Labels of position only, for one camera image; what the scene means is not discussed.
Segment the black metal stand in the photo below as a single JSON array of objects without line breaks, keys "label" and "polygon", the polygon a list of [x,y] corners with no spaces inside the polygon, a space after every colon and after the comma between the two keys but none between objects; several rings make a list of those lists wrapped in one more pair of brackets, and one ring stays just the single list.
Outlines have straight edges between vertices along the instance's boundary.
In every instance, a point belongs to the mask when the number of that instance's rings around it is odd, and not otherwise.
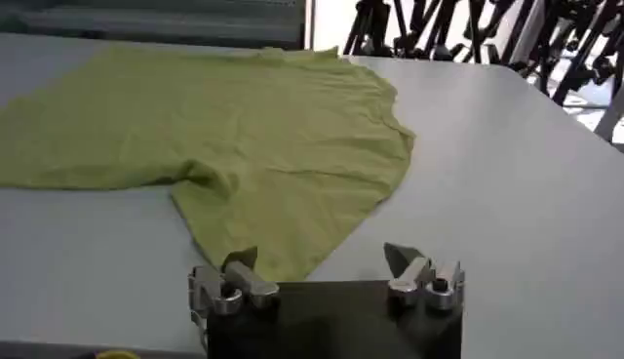
[{"label": "black metal stand", "polygon": [[[361,0],[356,5],[357,16],[351,25],[343,55],[391,56],[383,44],[390,16],[390,6],[383,0]],[[370,38],[371,49],[367,52],[362,45]]]},{"label": "black metal stand", "polygon": [[567,93],[575,88],[576,84],[578,84],[579,74],[586,72],[585,60],[588,58],[592,48],[596,44],[598,37],[604,31],[606,24],[617,15],[617,3],[617,0],[605,0],[603,9],[598,15],[594,26],[583,42],[578,54],[572,60],[568,71],[565,73],[564,79],[553,95],[553,101],[556,104],[562,105],[564,103]]}]

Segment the white table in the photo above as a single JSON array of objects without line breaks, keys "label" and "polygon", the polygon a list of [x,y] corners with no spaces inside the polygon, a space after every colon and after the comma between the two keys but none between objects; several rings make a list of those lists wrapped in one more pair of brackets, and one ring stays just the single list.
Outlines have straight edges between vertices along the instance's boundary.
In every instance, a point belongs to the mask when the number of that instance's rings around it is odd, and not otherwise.
[{"label": "white table", "polygon": [[[0,104],[105,45],[0,34]],[[464,358],[624,357],[624,156],[510,70],[352,61],[398,89],[418,138],[402,186],[309,280],[389,278],[382,243],[412,245],[466,269]],[[200,352],[201,262],[165,187],[0,189],[0,341]]]}]

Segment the green t-shirt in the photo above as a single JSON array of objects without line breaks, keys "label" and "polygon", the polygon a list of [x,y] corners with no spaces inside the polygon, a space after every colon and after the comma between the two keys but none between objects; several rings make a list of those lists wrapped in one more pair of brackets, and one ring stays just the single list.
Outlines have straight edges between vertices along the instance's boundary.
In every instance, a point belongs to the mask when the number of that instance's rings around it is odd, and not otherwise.
[{"label": "green t-shirt", "polygon": [[114,46],[0,109],[0,185],[171,183],[214,264],[257,246],[259,275],[300,280],[406,172],[394,97],[332,53]]}]

